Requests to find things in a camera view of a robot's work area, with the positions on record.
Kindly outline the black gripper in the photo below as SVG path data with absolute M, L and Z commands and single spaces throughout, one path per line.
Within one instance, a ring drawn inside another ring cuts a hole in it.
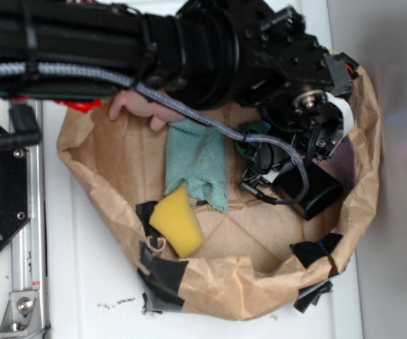
M 278 12 L 265 1 L 228 1 L 224 13 L 237 33 L 239 65 L 228 100 L 256 107 L 284 134 L 309 139 L 319 158 L 331 157 L 353 129 L 348 99 L 353 72 L 342 54 L 332 54 L 306 32 L 303 15 L 292 6 Z M 241 142 L 246 160 L 240 187 L 259 194 L 270 186 L 288 154 L 270 143 Z

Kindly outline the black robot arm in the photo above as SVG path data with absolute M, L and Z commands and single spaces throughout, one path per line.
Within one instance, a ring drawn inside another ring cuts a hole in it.
M 87 102 L 132 89 L 211 128 L 205 109 L 258 109 L 269 131 L 228 132 L 254 149 L 241 185 L 257 198 L 272 172 L 286 203 L 342 193 L 315 160 L 353 128 L 353 72 L 291 6 L 188 1 L 158 16 L 124 4 L 0 1 L 0 97 Z

